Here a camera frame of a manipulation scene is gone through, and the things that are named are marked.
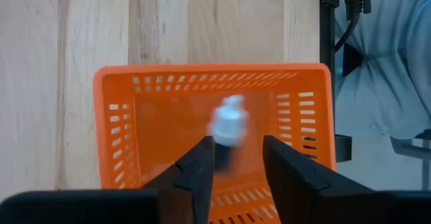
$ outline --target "small bottle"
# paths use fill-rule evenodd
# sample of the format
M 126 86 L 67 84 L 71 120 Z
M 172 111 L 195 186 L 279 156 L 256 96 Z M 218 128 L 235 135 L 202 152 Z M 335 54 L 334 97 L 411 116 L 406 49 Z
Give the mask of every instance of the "small bottle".
M 248 112 L 242 107 L 244 97 L 230 96 L 216 108 L 209 126 L 214 140 L 214 169 L 216 172 L 229 170 L 232 151 L 239 147 L 246 134 Z

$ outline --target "orange basket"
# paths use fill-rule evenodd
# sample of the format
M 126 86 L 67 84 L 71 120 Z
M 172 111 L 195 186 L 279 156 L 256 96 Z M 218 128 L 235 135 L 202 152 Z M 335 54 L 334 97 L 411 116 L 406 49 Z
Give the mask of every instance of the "orange basket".
M 244 96 L 248 135 L 231 173 L 214 176 L 210 223 L 279 223 L 263 167 L 264 135 L 335 169 L 330 73 L 320 63 L 99 70 L 102 188 L 139 188 L 161 174 L 205 136 L 213 109 L 232 94 Z

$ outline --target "wooden table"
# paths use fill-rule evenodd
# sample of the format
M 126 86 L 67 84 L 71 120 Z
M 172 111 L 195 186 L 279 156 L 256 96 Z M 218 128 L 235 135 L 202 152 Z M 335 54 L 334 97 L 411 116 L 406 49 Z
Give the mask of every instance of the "wooden table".
M 318 61 L 319 0 L 0 0 L 0 200 L 100 186 L 100 67 Z

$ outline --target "black cable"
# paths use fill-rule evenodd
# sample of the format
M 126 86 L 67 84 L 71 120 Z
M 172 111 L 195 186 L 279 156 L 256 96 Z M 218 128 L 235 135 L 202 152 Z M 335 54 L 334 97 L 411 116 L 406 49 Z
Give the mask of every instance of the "black cable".
M 345 30 L 343 36 L 338 40 L 337 44 L 335 45 L 335 52 L 337 52 L 345 42 L 349 39 L 349 37 L 353 34 L 353 31 L 355 30 L 356 25 L 358 25 L 359 21 L 359 13 L 354 13 L 352 15 L 352 19 L 350 20 L 349 26 Z

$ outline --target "person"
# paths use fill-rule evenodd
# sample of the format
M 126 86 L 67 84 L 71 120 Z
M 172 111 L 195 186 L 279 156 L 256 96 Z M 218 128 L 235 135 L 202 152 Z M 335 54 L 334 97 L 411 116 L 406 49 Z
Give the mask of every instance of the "person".
M 363 56 L 335 76 L 335 131 L 352 137 L 411 139 L 431 128 L 431 0 L 371 0 L 347 43 Z M 335 33 L 349 22 L 335 10 Z M 336 54 L 343 64 L 343 49 Z

